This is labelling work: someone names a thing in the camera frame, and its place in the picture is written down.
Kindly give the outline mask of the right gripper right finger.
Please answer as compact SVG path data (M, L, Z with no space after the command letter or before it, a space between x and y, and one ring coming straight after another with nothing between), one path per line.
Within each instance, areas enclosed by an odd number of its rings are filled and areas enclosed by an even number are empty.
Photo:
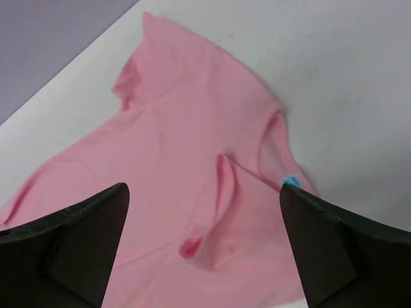
M308 307L410 307L410 232L291 184L280 206Z

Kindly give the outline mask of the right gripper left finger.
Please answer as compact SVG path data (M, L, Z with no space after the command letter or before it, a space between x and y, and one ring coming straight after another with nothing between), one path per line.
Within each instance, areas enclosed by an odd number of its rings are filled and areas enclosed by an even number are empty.
M1 231L1 307L101 307L129 200L118 183Z

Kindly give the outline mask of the pink t shirt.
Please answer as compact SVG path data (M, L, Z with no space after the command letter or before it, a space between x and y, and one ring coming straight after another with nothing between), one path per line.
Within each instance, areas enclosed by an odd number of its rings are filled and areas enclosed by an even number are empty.
M1 228L117 183L130 205L105 307L273 307L303 298L279 205L311 187L282 108L224 50L146 13L114 87L120 111L41 165Z

